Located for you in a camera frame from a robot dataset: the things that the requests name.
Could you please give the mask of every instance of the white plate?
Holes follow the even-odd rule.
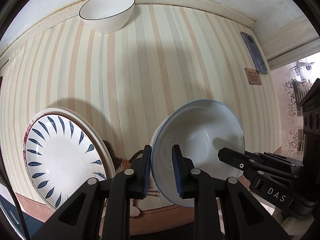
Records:
[[[36,129],[36,130],[38,130],[37,128],[39,128],[39,129],[42,128],[43,130],[40,131],[42,136],[44,136],[44,138],[46,139],[45,134],[47,134],[47,137],[51,138],[49,136],[49,134],[45,131],[44,127],[42,127],[42,125],[40,125],[37,120],[45,118],[45,115],[52,114],[52,113],[54,113],[55,115],[59,115],[60,118],[63,120],[63,123],[65,123],[65,121],[66,121],[67,124],[69,125],[69,128],[70,128],[70,122],[69,121],[72,122],[72,124],[74,126],[74,133],[72,135],[72,138],[74,138],[75,130],[79,134],[79,140],[80,140],[80,137],[81,137],[81,131],[83,132],[84,138],[86,138],[86,144],[88,144],[89,141],[91,141],[90,144],[92,144],[93,147],[94,147],[94,150],[87,152],[87,154],[88,153],[94,153],[94,154],[92,154],[92,158],[93,157],[96,158],[96,160],[92,160],[91,161],[91,158],[88,156],[88,158],[89,158],[89,160],[91,162],[86,164],[86,165],[89,165],[89,166],[90,165],[95,165],[96,166],[95,168],[91,167],[86,172],[84,172],[84,169],[81,169],[82,172],[75,171],[75,173],[73,173],[73,176],[75,176],[76,178],[74,180],[72,180],[71,177],[68,177],[70,183],[68,184],[67,182],[64,182],[64,184],[68,184],[68,185],[65,185],[66,186],[65,192],[67,192],[67,193],[65,195],[63,195],[62,190],[61,190],[61,200],[60,200],[60,204],[57,205],[57,207],[61,206],[64,203],[64,201],[66,201],[68,196],[72,195],[74,193],[74,191],[77,190],[78,187],[81,186],[83,184],[83,182],[85,182],[88,178],[96,177],[99,180],[103,180],[103,176],[105,176],[107,178],[112,178],[115,175],[115,170],[114,170],[114,167],[113,167],[113,164],[112,164],[112,161],[111,161],[110,154],[107,151],[107,149],[105,148],[105,145],[103,144],[102,139],[95,132],[95,130],[92,128],[92,126],[88,127],[87,122],[86,121],[84,122],[83,118],[77,117],[73,111],[70,111],[70,110],[64,109],[64,108],[55,108],[55,107],[47,108],[47,109],[41,111],[40,113],[38,113],[31,120],[31,122],[28,125],[28,128],[26,130],[26,133],[25,133],[25,138],[24,138],[24,143],[23,143],[23,154],[24,154],[25,166],[26,166],[29,178],[30,178],[31,182],[33,183],[33,186],[34,186],[35,190],[38,192],[40,197],[45,201],[45,203],[48,204],[48,206],[50,208],[52,208],[53,210],[56,210],[55,206],[56,206],[57,201],[58,201],[58,199],[60,197],[60,193],[59,193],[59,196],[57,196],[56,201],[52,200],[52,198],[54,197],[54,194],[57,194],[57,191],[59,190],[58,189],[59,186],[57,188],[57,186],[54,185],[53,187],[55,187],[55,188],[54,188],[54,190],[52,192],[52,195],[48,196],[48,198],[46,199],[48,192],[53,188],[53,187],[51,187],[49,189],[49,191],[47,190],[47,187],[50,185],[50,182],[47,182],[47,184],[44,187],[40,187],[40,189],[41,189],[40,190],[40,189],[38,189],[39,184],[41,182],[43,182],[43,181],[46,181],[47,179],[42,180],[41,182],[39,182],[39,180],[41,178],[43,178],[45,175],[42,174],[41,176],[39,176],[37,178],[32,178],[32,176],[34,175],[34,173],[32,171],[36,170],[38,168],[44,167],[44,164],[38,165],[38,166],[29,166],[29,165],[27,165],[27,162],[30,163],[31,161],[36,161],[36,160],[31,160],[30,161],[30,158],[39,159],[39,157],[41,157],[41,156],[37,155],[37,154],[34,154],[34,153],[31,153],[30,151],[26,151],[26,150],[29,149],[30,143],[34,144],[30,140],[27,140],[27,138],[29,138],[29,137],[31,138],[31,136],[33,135],[35,137],[37,136],[37,138],[39,139],[38,140],[39,143],[40,143],[41,139],[44,140],[39,134],[37,134],[35,131],[33,131],[32,128]],[[53,131],[55,132],[56,136],[58,136],[58,133],[59,133],[59,135],[61,135],[61,132],[63,134],[63,127],[62,127],[62,124],[61,124],[59,118],[54,120],[54,123],[57,123],[57,122],[58,122],[58,125],[60,125],[60,126],[56,125],[57,133],[55,132],[54,127],[53,126],[51,127],[53,129]],[[38,146],[38,149],[42,149],[39,145],[35,144],[34,147],[36,147],[36,146]],[[68,167],[68,170],[72,169],[72,167],[70,168],[66,164],[63,164],[62,166],[59,166],[59,167],[57,166],[57,168],[59,169],[59,173],[61,173],[62,171],[64,172],[66,167]],[[97,173],[91,174],[90,173],[90,169],[94,169],[93,172],[97,172]]]
[[[244,153],[244,135],[234,113],[215,100],[190,102],[164,121],[152,140],[151,169],[160,192],[172,203],[193,207],[193,199],[181,199],[172,166],[172,146],[180,145],[182,155],[214,178],[238,177],[240,171],[218,159],[223,147]]]

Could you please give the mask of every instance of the small sign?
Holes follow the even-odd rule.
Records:
[[[258,71],[251,68],[245,68],[245,73],[247,74],[248,82],[250,85],[261,85]]]

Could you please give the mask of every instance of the brown trim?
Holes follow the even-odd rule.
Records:
[[[178,205],[170,205],[170,206],[161,207],[161,208],[148,209],[148,210],[142,211],[140,214],[141,215],[148,215],[148,214],[153,214],[153,213],[158,213],[158,212],[163,212],[163,211],[175,209],[175,208],[178,208],[178,207],[180,207],[180,206],[178,206]]]
[[[238,178],[239,182],[246,187],[247,190],[250,191],[249,186],[250,186],[250,181],[248,181],[244,175],[242,175],[241,177]]]
[[[16,196],[25,212],[42,222],[46,222],[54,213],[54,211],[45,204],[24,197],[18,193],[16,193]]]

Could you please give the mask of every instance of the stacked plates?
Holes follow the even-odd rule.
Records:
[[[87,179],[114,177],[108,150],[93,127],[75,112],[48,108],[29,123],[23,140],[27,174],[53,210]]]

